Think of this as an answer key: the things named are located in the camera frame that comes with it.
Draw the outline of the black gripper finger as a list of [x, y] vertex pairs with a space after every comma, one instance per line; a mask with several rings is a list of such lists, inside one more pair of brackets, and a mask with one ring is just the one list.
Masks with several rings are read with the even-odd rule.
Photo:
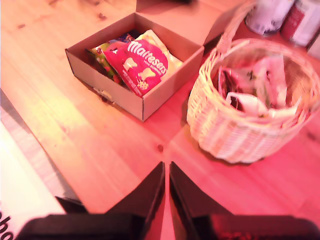
[[217, 240], [211, 214], [232, 213], [203, 192], [175, 163], [169, 165], [171, 214], [177, 240]]
[[145, 179], [113, 206], [107, 215], [129, 220], [130, 240], [159, 240], [165, 207], [165, 163], [159, 162]]

